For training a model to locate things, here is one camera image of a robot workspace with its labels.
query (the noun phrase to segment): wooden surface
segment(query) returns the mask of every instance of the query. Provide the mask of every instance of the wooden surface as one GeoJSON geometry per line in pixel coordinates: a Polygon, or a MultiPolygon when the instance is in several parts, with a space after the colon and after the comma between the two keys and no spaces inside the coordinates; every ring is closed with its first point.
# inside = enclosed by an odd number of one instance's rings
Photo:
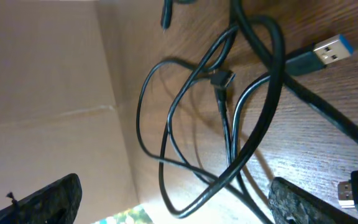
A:
{"type": "MultiPolygon", "coordinates": [[[[135,109],[140,88],[152,66],[164,57],[177,56],[198,62],[226,28],[229,1],[176,4],[172,25],[165,32],[160,28],[162,2],[98,3],[114,95],[138,198],[156,223],[258,223],[247,207],[226,190],[184,220],[172,218],[162,202],[158,163],[140,150],[135,136],[135,109]]],[[[275,18],[285,34],[287,52],[335,34],[348,38],[356,48],[351,58],[296,79],[358,124],[358,1],[244,1],[244,9],[248,15],[267,14],[275,18]]],[[[269,45],[267,32],[255,29],[269,45]]],[[[237,73],[229,104],[232,112],[241,91],[264,73],[265,68],[241,35],[237,36],[225,67],[237,73]]],[[[160,69],[149,85],[141,129],[147,147],[156,154],[168,107],[189,74],[170,65],[160,69]]],[[[242,114],[242,144],[259,117],[266,90],[266,86],[260,88],[242,114]]],[[[220,174],[226,167],[224,139],[211,85],[200,83],[192,88],[173,120],[176,140],[189,161],[192,164],[201,161],[206,170],[220,174]]],[[[167,149],[167,156],[177,159],[170,145],[167,149]]],[[[269,182],[276,176],[339,208],[337,184],[358,170],[358,145],[284,88],[273,122],[244,169],[253,198],[268,215],[264,200],[269,193],[269,182]]],[[[176,167],[166,166],[165,178],[176,208],[183,208],[206,187],[190,172],[176,167]]],[[[357,211],[345,211],[358,218],[357,211]]]]}

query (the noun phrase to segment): cord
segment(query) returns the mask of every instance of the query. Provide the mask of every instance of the cord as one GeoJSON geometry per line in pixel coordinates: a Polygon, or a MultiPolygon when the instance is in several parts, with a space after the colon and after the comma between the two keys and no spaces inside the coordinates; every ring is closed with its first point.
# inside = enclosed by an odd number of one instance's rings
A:
{"type": "MultiPolygon", "coordinates": [[[[169,18],[172,15],[172,0],[166,0],[164,2],[164,11],[162,16],[162,21],[169,18]]],[[[177,218],[185,218],[188,215],[195,212],[202,205],[204,205],[214,194],[219,190],[225,187],[230,193],[235,195],[241,202],[249,207],[251,211],[260,219],[263,223],[271,223],[271,221],[263,214],[260,208],[256,205],[253,199],[250,197],[241,176],[241,169],[246,164],[246,162],[253,155],[257,146],[263,139],[265,133],[267,132],[270,123],[272,122],[275,110],[277,109],[278,101],[280,99],[282,86],[285,85],[291,90],[299,99],[305,101],[309,104],[314,110],[318,111],[320,114],[324,115],[332,124],[339,128],[342,132],[351,137],[355,142],[358,143],[358,126],[352,123],[347,119],[343,114],[338,110],[328,104],[319,96],[315,95],[311,91],[307,90],[305,87],[301,86],[299,83],[294,81],[288,74],[285,73],[285,43],[283,34],[279,25],[268,16],[251,16],[247,17],[242,10],[242,5],[240,0],[231,0],[230,2],[230,16],[229,16],[229,27],[215,40],[212,46],[209,48],[207,53],[201,59],[200,63],[193,65],[192,63],[180,60],[178,58],[168,58],[161,61],[156,66],[154,66],[145,82],[142,86],[139,102],[137,107],[136,114],[136,132],[139,144],[142,150],[150,157],[159,161],[158,167],[158,182],[160,185],[160,191],[162,194],[163,201],[165,202],[169,212],[176,216],[177,218]],[[272,54],[267,50],[266,46],[260,41],[255,32],[252,29],[251,24],[262,25],[264,26],[272,40],[272,54]],[[241,94],[235,111],[232,122],[232,132],[230,135],[229,122],[226,114],[226,89],[215,88],[216,100],[218,103],[219,114],[221,115],[225,146],[226,146],[226,156],[227,156],[227,169],[219,176],[215,175],[191,165],[181,153],[176,140],[173,135],[172,128],[172,118],[173,114],[182,99],[186,91],[191,88],[196,83],[203,80],[210,80],[213,77],[212,75],[202,75],[203,73],[211,72],[215,69],[219,69],[220,66],[225,61],[229,51],[232,48],[232,45],[235,41],[237,31],[240,30],[242,35],[246,38],[250,44],[252,50],[255,54],[261,59],[262,63],[268,68],[268,72],[261,75],[258,79],[253,81],[241,94]],[[218,49],[218,47],[224,44],[221,53],[218,55],[217,59],[207,65],[212,54],[218,49]],[[177,96],[173,100],[173,103],[169,109],[167,122],[164,128],[162,145],[160,155],[152,154],[145,146],[142,136],[140,133],[140,112],[142,106],[142,100],[144,93],[146,91],[147,85],[152,78],[152,75],[163,65],[167,64],[176,64],[181,67],[191,70],[191,74],[188,77],[187,81],[182,86],[181,90],[178,92],[177,96]],[[239,141],[239,122],[240,114],[243,109],[245,102],[248,97],[256,90],[259,86],[269,81],[267,96],[265,99],[262,112],[259,116],[257,124],[255,125],[254,130],[251,132],[246,143],[243,145],[241,150],[237,151],[238,141],[239,141]],[[173,159],[165,158],[165,148],[167,145],[168,137],[171,141],[171,144],[177,153],[180,161],[175,161],[173,159]],[[207,184],[206,190],[202,192],[193,202],[181,210],[177,210],[171,203],[169,196],[167,194],[164,178],[163,178],[163,165],[171,164],[173,166],[178,166],[183,169],[192,171],[197,178],[207,184]],[[233,187],[230,182],[236,178],[240,190],[237,190],[233,187]]]]}

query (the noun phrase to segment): tangled cable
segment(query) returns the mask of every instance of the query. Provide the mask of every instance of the tangled cable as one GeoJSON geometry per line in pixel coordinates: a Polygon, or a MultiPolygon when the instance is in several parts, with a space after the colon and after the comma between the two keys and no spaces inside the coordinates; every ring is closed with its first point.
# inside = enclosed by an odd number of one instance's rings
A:
{"type": "MultiPolygon", "coordinates": [[[[172,14],[172,0],[165,0],[165,7],[167,4],[170,6],[168,13],[163,12],[164,15],[172,14]]],[[[347,134],[350,138],[355,140],[358,143],[358,126],[340,113],[337,109],[331,106],[329,103],[324,101],[322,98],[309,91],[305,87],[297,83],[291,76],[285,73],[285,42],[280,26],[269,16],[251,16],[247,17],[242,10],[242,5],[240,0],[231,0],[230,5],[230,20],[229,27],[215,40],[213,45],[209,48],[207,53],[201,59],[198,65],[193,65],[184,60],[177,58],[170,58],[161,61],[156,64],[156,66],[151,69],[150,73],[147,75],[145,82],[142,86],[139,102],[137,106],[136,114],[136,132],[139,144],[142,150],[150,157],[159,161],[158,168],[158,181],[162,194],[163,201],[165,202],[170,213],[177,218],[185,218],[188,215],[195,212],[202,205],[204,205],[214,194],[219,190],[225,187],[233,195],[235,195],[241,202],[247,205],[254,214],[262,221],[263,223],[271,223],[271,221],[266,217],[266,215],[260,210],[256,205],[253,199],[250,197],[241,176],[241,169],[245,166],[246,162],[253,155],[257,146],[262,141],[265,133],[267,132],[270,123],[272,122],[275,110],[277,109],[278,101],[280,99],[282,86],[285,85],[292,93],[294,93],[299,99],[303,100],[305,103],[310,105],[314,110],[323,115],[328,121],[340,129],[343,133],[347,134]],[[264,26],[272,40],[272,54],[268,51],[266,46],[260,41],[255,32],[252,29],[251,24],[262,25],[264,26]],[[227,152],[227,169],[219,176],[207,172],[199,167],[191,165],[183,156],[179,147],[176,143],[176,140],[173,135],[172,128],[172,118],[173,114],[182,99],[186,91],[192,87],[194,84],[203,81],[210,80],[210,76],[201,76],[200,73],[208,73],[215,69],[218,69],[226,59],[229,51],[232,48],[232,45],[235,41],[237,31],[240,31],[242,35],[246,38],[252,50],[259,57],[262,63],[268,68],[268,72],[260,76],[258,79],[253,81],[241,94],[235,111],[232,121],[232,131],[230,134],[229,123],[226,115],[226,100],[224,99],[225,91],[220,92],[223,96],[223,100],[219,99],[219,92],[216,89],[216,99],[218,102],[218,109],[221,114],[224,138],[227,152]],[[217,59],[211,64],[207,65],[208,60],[218,49],[218,47],[224,44],[221,53],[218,55],[217,59]],[[152,75],[163,65],[167,64],[176,64],[181,67],[191,70],[191,74],[182,86],[181,90],[176,95],[173,100],[172,105],[170,106],[167,122],[163,132],[163,139],[161,145],[160,155],[152,154],[145,146],[142,136],[140,133],[140,110],[142,106],[142,100],[144,93],[149,83],[152,75]],[[242,146],[241,150],[237,153],[238,142],[239,142],[239,123],[240,115],[243,109],[243,106],[248,99],[248,97],[262,84],[268,82],[267,96],[265,99],[262,112],[259,116],[259,119],[255,125],[254,130],[251,132],[248,140],[242,146]],[[167,145],[167,139],[170,138],[171,144],[177,153],[181,161],[175,161],[172,159],[165,158],[165,147],[167,145]],[[163,178],[163,166],[164,164],[171,164],[178,166],[184,169],[192,171],[197,178],[207,184],[207,188],[188,206],[181,210],[177,210],[171,203],[167,191],[165,189],[164,178],[163,178]],[[236,178],[240,189],[237,190],[233,187],[230,182],[236,178]]]]}

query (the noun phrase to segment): wire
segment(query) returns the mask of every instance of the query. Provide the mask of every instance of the wire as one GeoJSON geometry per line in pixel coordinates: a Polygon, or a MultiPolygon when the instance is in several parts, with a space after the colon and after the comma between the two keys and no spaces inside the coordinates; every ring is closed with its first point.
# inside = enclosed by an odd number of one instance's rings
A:
{"type": "MultiPolygon", "coordinates": [[[[181,3],[188,4],[190,1],[182,0],[181,3]]],[[[172,15],[172,0],[164,1],[164,9],[162,16],[162,26],[169,26],[170,19],[172,15]]],[[[294,81],[289,75],[284,71],[285,69],[285,43],[283,34],[279,25],[268,16],[252,16],[247,17],[242,10],[242,5],[240,0],[231,0],[230,2],[230,16],[229,16],[229,27],[215,40],[209,50],[206,52],[204,57],[201,59],[200,63],[195,65],[179,58],[168,58],[160,63],[156,64],[145,79],[145,82],[142,86],[139,102],[137,106],[136,113],[136,133],[139,144],[142,150],[151,158],[159,161],[158,167],[158,182],[160,186],[160,191],[164,203],[166,204],[169,212],[176,216],[177,218],[185,218],[188,215],[195,212],[202,205],[204,205],[214,194],[219,190],[225,187],[230,193],[236,196],[242,203],[249,207],[249,209],[260,219],[262,223],[271,223],[271,221],[266,217],[266,215],[260,210],[260,208],[253,201],[249,195],[244,181],[241,176],[241,169],[245,166],[246,162],[253,155],[257,146],[260,144],[261,140],[265,136],[270,123],[272,122],[275,110],[277,109],[278,101],[280,99],[282,86],[285,85],[289,88],[299,99],[305,101],[309,104],[314,110],[318,111],[325,118],[327,118],[332,124],[339,128],[342,132],[350,136],[353,140],[358,143],[358,126],[352,123],[347,119],[343,114],[338,112],[334,107],[328,104],[319,96],[315,95],[311,91],[307,90],[305,87],[301,86],[299,83],[294,81]],[[268,51],[266,46],[260,41],[255,32],[252,29],[253,25],[262,25],[264,26],[269,34],[272,41],[272,54],[268,51]],[[226,109],[226,91],[215,89],[216,100],[218,103],[219,114],[221,115],[223,133],[225,139],[226,147],[226,157],[227,157],[227,169],[219,176],[207,172],[206,170],[200,169],[199,167],[191,165],[184,155],[181,153],[175,137],[173,135],[172,128],[172,118],[175,113],[175,110],[182,99],[183,95],[191,88],[193,85],[198,82],[209,80],[211,75],[205,75],[205,73],[211,72],[215,69],[218,69],[223,62],[225,61],[228,53],[230,52],[232,45],[235,41],[237,31],[240,30],[242,35],[246,38],[249,45],[255,54],[261,59],[264,65],[268,68],[268,72],[261,75],[258,79],[253,81],[241,94],[236,108],[234,110],[234,117],[232,121],[232,131],[230,134],[229,122],[227,118],[227,109],[226,109]],[[220,45],[224,44],[222,51],[215,59],[214,62],[207,65],[211,56],[218,49],[220,45]],[[181,90],[178,92],[177,96],[173,100],[170,109],[167,114],[167,122],[164,127],[162,144],[160,149],[160,155],[152,154],[145,146],[142,135],[140,133],[140,112],[142,107],[143,97],[147,88],[147,85],[152,78],[153,74],[163,65],[167,64],[176,64],[181,67],[191,70],[191,74],[182,86],[181,90]],[[242,146],[241,150],[238,149],[239,142],[239,123],[241,111],[246,103],[247,99],[250,97],[253,92],[258,89],[259,86],[269,81],[267,96],[265,99],[262,112],[259,116],[259,119],[255,125],[254,130],[251,132],[246,143],[242,146]],[[170,142],[173,146],[174,151],[178,155],[181,161],[175,161],[173,159],[165,158],[165,149],[167,145],[167,140],[170,139],[170,142]],[[163,166],[164,164],[170,164],[173,166],[181,167],[182,169],[192,171],[197,178],[207,185],[207,188],[199,195],[197,198],[192,201],[188,206],[181,210],[177,210],[172,202],[169,199],[167,194],[164,178],[163,178],[163,166]],[[237,190],[233,187],[230,182],[236,178],[240,190],[237,190]]]]}

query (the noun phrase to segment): usb cable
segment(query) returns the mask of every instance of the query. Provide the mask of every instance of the usb cable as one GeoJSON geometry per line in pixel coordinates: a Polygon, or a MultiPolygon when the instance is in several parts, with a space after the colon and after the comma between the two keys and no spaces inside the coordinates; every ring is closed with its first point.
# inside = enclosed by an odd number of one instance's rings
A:
{"type": "MultiPolygon", "coordinates": [[[[172,0],[166,0],[164,10],[168,7],[167,12],[163,12],[163,19],[166,15],[172,14],[172,0]]],[[[139,102],[136,113],[136,133],[139,144],[142,150],[151,158],[159,161],[158,167],[158,182],[163,201],[167,206],[169,212],[177,218],[185,218],[197,211],[203,206],[214,194],[216,194],[222,188],[226,188],[233,195],[235,195],[241,202],[243,202],[249,209],[259,218],[262,223],[271,223],[266,215],[260,210],[260,208],[253,201],[249,195],[244,181],[242,180],[241,170],[246,162],[253,155],[257,146],[265,136],[270,123],[272,122],[275,110],[277,109],[278,101],[280,99],[281,89],[284,85],[292,93],[294,93],[299,99],[307,103],[312,109],[323,115],[328,121],[340,129],[343,133],[358,143],[358,126],[351,120],[340,113],[336,108],[331,106],[328,102],[320,98],[315,93],[311,92],[304,86],[300,85],[291,75],[304,75],[317,70],[324,69],[326,65],[335,61],[347,58],[352,55],[352,48],[347,43],[345,38],[341,35],[337,35],[324,42],[307,46],[303,49],[292,52],[288,55],[285,53],[285,42],[280,26],[274,19],[268,16],[251,16],[247,17],[242,10],[240,0],[230,1],[230,16],[229,27],[215,40],[204,57],[197,65],[188,63],[178,58],[169,58],[156,64],[149,74],[147,75],[145,82],[142,86],[139,102]],[[266,46],[260,41],[252,29],[252,24],[264,26],[272,40],[272,53],[266,48],[266,46]],[[220,69],[221,65],[225,61],[228,53],[230,52],[236,35],[238,32],[246,38],[254,53],[262,61],[262,63],[268,68],[268,72],[261,75],[258,79],[253,81],[241,94],[237,101],[236,108],[234,110],[234,116],[232,121],[232,128],[230,131],[229,122],[227,120],[226,109],[226,90],[227,87],[235,80],[235,74],[229,70],[220,69]],[[215,61],[207,64],[211,56],[223,44],[223,48],[215,61]],[[153,74],[163,65],[176,64],[191,71],[190,76],[182,86],[181,90],[176,95],[172,102],[172,105],[168,111],[167,122],[163,132],[162,145],[160,155],[152,154],[145,146],[140,131],[140,112],[142,107],[142,100],[146,91],[147,85],[152,78],[153,74]],[[173,114],[182,99],[183,95],[198,82],[209,80],[215,89],[216,101],[218,103],[218,110],[221,114],[226,156],[227,156],[227,169],[219,176],[216,177],[212,173],[201,169],[199,167],[191,165],[181,153],[173,133],[172,118],[173,114]],[[251,132],[246,143],[241,147],[238,152],[239,143],[239,123],[240,114],[244,107],[244,104],[248,97],[259,86],[268,82],[267,96],[265,99],[262,112],[255,125],[254,130],[251,132]],[[173,149],[177,153],[180,161],[165,158],[165,148],[167,140],[173,146],[173,149]],[[181,210],[177,210],[169,199],[167,190],[165,188],[163,168],[164,164],[170,164],[173,166],[181,167],[192,171],[197,178],[207,185],[207,188],[202,192],[193,202],[181,210]],[[231,185],[231,181],[235,179],[238,181],[239,189],[231,185]]]]}

